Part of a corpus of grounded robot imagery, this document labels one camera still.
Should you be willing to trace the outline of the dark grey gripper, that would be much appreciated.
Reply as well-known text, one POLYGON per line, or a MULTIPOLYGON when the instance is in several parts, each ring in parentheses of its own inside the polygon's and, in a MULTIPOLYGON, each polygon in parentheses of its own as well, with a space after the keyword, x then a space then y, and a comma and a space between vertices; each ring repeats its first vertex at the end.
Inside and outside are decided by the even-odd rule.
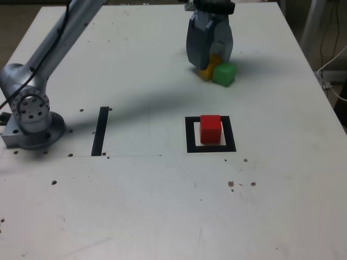
POLYGON ((186 39, 189 62, 199 70, 206 70, 209 64, 210 48, 212 54, 229 62, 233 50, 233 35, 229 17, 195 10, 189 20, 186 39), (221 22, 215 27, 213 19, 221 22))

